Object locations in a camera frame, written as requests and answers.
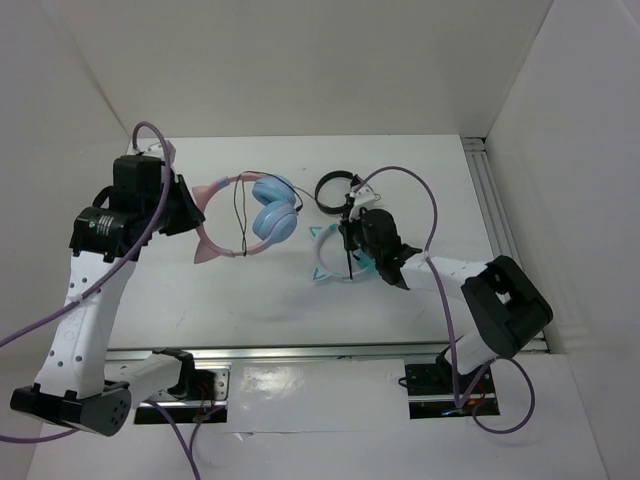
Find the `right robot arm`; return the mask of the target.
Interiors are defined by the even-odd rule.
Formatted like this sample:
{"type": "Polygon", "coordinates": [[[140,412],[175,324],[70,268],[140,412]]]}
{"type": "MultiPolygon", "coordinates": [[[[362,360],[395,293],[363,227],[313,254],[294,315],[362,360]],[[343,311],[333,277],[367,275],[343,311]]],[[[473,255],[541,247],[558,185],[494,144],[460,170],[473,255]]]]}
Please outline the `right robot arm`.
{"type": "Polygon", "coordinates": [[[553,320],[547,300],[509,256],[487,263],[432,257],[403,242],[383,209],[345,214],[339,231],[345,249],[368,257],[388,285],[438,294],[449,345],[437,357],[436,379],[457,397],[470,394],[484,367],[513,359],[553,320]]]}

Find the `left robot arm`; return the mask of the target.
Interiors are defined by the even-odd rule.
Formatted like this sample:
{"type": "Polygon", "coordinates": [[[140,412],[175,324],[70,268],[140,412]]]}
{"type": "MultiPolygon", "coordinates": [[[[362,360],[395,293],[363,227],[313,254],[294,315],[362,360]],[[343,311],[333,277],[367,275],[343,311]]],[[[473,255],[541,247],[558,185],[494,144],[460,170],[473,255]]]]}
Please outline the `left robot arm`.
{"type": "Polygon", "coordinates": [[[112,380],[104,367],[126,285],[154,233],[173,236],[204,221],[170,157],[124,155],[113,182],[76,217],[65,305],[46,360],[33,383],[14,390],[13,411],[45,423],[103,436],[116,434],[129,412],[167,392],[196,390],[192,354],[158,348],[112,380]]]}

